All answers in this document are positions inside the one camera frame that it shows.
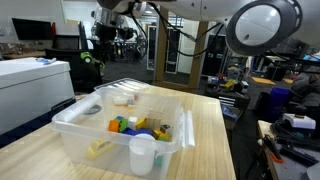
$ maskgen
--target wooden tabletop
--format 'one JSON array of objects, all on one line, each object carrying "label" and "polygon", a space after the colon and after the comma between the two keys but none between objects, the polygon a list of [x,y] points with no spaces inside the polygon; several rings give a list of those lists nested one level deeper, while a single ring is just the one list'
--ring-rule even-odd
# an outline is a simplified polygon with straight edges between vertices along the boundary
[{"label": "wooden tabletop", "polygon": [[[261,121],[261,120],[258,121],[258,129],[259,129],[260,138],[263,138],[265,134],[269,135],[271,138],[274,138],[274,134],[270,130],[270,125],[271,125],[271,123]],[[276,169],[274,167],[275,164],[273,163],[273,160],[272,160],[271,156],[269,155],[270,151],[269,151],[269,149],[266,149],[265,151],[266,151],[266,157],[268,160],[270,172],[272,174],[272,178],[273,178],[273,180],[277,180],[277,179],[279,179],[279,177],[278,177],[278,174],[277,174]]]},{"label": "wooden tabletop", "polygon": [[[151,86],[146,93],[179,98],[191,110],[195,147],[171,158],[167,179],[236,179],[218,100]],[[137,179],[72,163],[49,125],[0,149],[0,179]]]},{"label": "wooden tabletop", "polygon": [[5,59],[21,59],[27,57],[44,57],[46,53],[44,51],[34,51],[30,53],[23,53],[23,54],[10,54],[10,55],[3,55]]}]

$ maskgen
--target computer monitor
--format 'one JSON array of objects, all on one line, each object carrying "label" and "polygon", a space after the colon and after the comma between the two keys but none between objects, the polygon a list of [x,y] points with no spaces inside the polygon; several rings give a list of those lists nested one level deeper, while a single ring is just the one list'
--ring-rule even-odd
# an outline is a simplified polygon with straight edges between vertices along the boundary
[{"label": "computer monitor", "polygon": [[51,23],[12,18],[19,40],[52,40]]}]

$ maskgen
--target plastic container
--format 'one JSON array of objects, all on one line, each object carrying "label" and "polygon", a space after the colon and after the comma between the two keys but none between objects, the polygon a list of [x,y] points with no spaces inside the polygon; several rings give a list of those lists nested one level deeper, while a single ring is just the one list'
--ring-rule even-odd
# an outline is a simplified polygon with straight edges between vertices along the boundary
[{"label": "plastic container", "polygon": [[130,78],[124,78],[119,79],[117,81],[113,81],[111,83],[103,84],[100,86],[97,86],[94,88],[94,90],[98,90],[102,87],[108,87],[108,88],[118,88],[126,91],[133,91],[133,92],[143,92],[149,88],[149,84],[130,79]]},{"label": "plastic container", "polygon": [[[134,105],[115,105],[117,98],[134,98]],[[99,112],[87,113],[97,105],[102,107]],[[110,120],[117,116],[146,117],[148,127],[158,130],[161,124],[167,124],[172,128],[172,140],[163,142],[107,131]],[[61,132],[73,162],[145,179],[165,179],[171,154],[194,145],[191,112],[184,111],[178,99],[115,88],[100,88],[63,110],[53,117],[52,127]],[[150,172],[147,169],[139,174],[130,166],[129,145],[137,139],[140,148],[149,152],[149,160],[150,156],[154,158]]]},{"label": "plastic container", "polygon": [[279,119],[284,104],[287,102],[290,94],[289,89],[272,88],[270,93],[269,108],[266,111],[265,117],[269,122],[274,122]]}]

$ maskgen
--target box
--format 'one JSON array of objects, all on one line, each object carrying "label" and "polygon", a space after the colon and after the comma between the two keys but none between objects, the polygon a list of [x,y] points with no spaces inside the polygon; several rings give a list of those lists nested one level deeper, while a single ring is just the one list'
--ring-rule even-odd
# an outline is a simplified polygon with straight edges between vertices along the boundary
[{"label": "box", "polygon": [[69,63],[43,65],[36,58],[0,62],[0,134],[74,97]]},{"label": "box", "polygon": [[[130,108],[114,104],[116,98],[132,97],[134,105]],[[97,105],[101,107],[99,112],[87,113],[91,107]],[[117,116],[138,119],[146,117],[147,124],[148,120],[159,120],[159,123],[150,123],[154,129],[160,130],[161,124],[167,124],[172,128],[170,142],[142,139],[145,143],[141,148],[154,150],[155,159],[151,172],[139,176],[141,178],[165,179],[172,153],[182,147],[194,145],[191,112],[184,111],[178,99],[115,88],[97,89],[54,116],[52,127],[61,132],[66,153],[73,162],[137,176],[131,170],[129,157],[129,143],[134,136],[106,130],[110,120]],[[99,146],[107,150],[97,157],[88,158],[88,149],[99,149]]]}]

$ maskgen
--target blue block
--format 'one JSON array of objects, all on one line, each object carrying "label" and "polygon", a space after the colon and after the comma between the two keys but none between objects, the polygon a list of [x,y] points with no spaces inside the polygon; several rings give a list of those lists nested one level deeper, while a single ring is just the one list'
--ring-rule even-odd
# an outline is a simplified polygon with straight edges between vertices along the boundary
[{"label": "blue block", "polygon": [[149,129],[146,129],[146,128],[140,128],[139,130],[136,131],[136,135],[137,134],[149,134],[149,135],[153,136],[153,132]]},{"label": "blue block", "polygon": [[131,135],[131,136],[135,136],[136,135],[136,131],[135,130],[133,130],[133,129],[131,129],[131,128],[126,128],[123,132],[122,132],[122,134],[127,134],[127,135]]},{"label": "blue block", "polygon": [[117,116],[117,117],[115,118],[115,120],[121,121],[123,118],[124,118],[124,117],[122,117],[122,116]]}]

